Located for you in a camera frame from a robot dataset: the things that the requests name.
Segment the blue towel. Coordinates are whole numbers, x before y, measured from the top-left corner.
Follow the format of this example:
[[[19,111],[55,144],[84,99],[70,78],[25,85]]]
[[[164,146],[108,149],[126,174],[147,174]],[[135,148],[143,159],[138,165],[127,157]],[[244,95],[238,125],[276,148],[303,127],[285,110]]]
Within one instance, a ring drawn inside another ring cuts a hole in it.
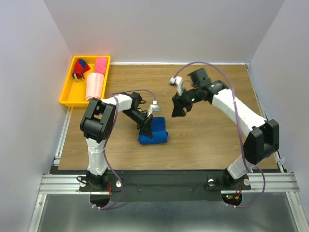
[[[152,138],[139,134],[138,141],[141,145],[164,144],[168,141],[168,131],[166,130],[166,120],[164,117],[154,117],[151,122]]]

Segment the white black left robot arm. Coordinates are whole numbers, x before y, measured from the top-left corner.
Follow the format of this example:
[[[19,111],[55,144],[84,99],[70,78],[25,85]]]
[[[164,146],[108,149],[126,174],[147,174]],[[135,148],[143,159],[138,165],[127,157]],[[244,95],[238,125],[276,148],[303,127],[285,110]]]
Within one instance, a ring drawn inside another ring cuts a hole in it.
[[[137,124],[137,130],[147,138],[152,138],[152,109],[143,111],[139,105],[145,103],[137,92],[120,93],[111,98],[91,99],[80,123],[88,149],[86,178],[81,182],[103,190],[107,186],[108,164],[104,152],[119,113],[124,113]]]

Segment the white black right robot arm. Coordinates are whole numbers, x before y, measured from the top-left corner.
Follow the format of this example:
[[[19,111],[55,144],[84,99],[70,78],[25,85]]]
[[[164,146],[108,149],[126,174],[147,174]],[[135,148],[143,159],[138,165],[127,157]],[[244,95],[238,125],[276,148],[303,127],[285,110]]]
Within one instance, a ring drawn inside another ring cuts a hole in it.
[[[193,85],[190,90],[183,87],[183,79],[179,76],[169,81],[177,89],[172,97],[172,117],[186,116],[194,103],[209,102],[235,122],[240,138],[246,138],[240,141],[241,155],[224,170],[222,177],[223,185],[232,189],[257,164],[279,150],[279,124],[256,114],[224,82],[211,81],[205,69],[193,71],[189,77]]]

